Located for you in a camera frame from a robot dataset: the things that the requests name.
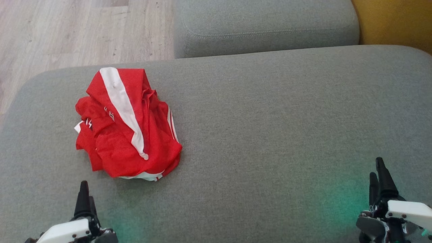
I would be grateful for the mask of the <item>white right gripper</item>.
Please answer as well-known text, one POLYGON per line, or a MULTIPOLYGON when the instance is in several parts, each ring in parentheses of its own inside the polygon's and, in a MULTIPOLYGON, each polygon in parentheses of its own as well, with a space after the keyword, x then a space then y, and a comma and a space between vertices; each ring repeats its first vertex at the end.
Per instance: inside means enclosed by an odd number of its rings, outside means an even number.
POLYGON ((409 236, 417 230, 432 241, 432 208, 404 201, 381 157, 376 158, 376 170, 378 177, 369 174, 369 209, 356 221, 359 243, 414 243, 409 236))

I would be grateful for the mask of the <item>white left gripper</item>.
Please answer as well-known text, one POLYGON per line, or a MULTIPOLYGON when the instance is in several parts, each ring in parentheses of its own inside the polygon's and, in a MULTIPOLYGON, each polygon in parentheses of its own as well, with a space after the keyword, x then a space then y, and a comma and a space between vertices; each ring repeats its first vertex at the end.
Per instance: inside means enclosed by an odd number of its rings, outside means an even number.
POLYGON ((100 226, 94 198, 89 196, 88 182, 82 181, 74 220, 50 227, 35 243, 118 243, 118 238, 112 228, 100 226))

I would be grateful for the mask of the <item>red and white basketball jersey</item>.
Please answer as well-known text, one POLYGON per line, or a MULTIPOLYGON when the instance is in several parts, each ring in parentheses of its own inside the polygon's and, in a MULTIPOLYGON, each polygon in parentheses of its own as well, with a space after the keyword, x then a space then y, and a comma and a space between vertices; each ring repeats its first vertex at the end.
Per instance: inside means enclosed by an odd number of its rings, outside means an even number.
POLYGON ((182 145, 173 134, 171 111, 155 90, 144 89, 137 103, 148 159, 132 145, 133 131, 95 99, 80 98, 75 108, 82 120, 76 147, 87 152, 93 171, 103 170, 113 178, 157 181, 179 164, 182 145))

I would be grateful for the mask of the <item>large grey sofa seat cushion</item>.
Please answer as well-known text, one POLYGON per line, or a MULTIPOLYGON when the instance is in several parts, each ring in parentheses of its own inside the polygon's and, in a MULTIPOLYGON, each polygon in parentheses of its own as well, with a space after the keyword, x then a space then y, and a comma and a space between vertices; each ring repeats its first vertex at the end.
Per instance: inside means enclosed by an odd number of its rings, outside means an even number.
POLYGON ((179 166, 158 182, 93 172, 77 100, 99 66, 35 76, 0 132, 0 243, 71 219, 87 180, 124 243, 358 243, 382 157, 432 206, 432 55, 343 46, 118 64, 143 68, 174 114, 179 166))

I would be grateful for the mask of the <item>wide yellow sofa back cushion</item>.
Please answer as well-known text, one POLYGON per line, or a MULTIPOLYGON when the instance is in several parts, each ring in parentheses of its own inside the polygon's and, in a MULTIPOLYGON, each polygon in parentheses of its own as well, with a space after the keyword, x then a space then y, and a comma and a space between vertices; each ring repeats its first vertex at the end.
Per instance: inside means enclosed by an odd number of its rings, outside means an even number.
POLYGON ((362 45, 398 45, 432 55, 432 0, 351 0, 362 45))

